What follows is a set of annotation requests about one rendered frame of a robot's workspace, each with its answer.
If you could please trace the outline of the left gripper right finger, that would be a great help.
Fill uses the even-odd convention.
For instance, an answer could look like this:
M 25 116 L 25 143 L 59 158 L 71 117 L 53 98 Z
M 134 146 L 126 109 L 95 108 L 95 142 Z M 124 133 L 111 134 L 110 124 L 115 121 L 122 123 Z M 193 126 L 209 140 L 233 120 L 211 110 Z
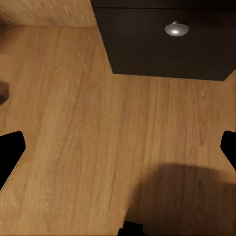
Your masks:
M 220 147 L 236 170 L 236 133 L 225 131 Z

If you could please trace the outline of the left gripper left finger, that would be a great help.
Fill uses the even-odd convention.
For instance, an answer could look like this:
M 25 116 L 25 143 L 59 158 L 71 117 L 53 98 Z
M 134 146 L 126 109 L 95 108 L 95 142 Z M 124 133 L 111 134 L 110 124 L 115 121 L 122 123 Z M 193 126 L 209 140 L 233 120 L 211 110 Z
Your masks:
M 22 131 L 0 136 L 0 190 L 26 149 Z

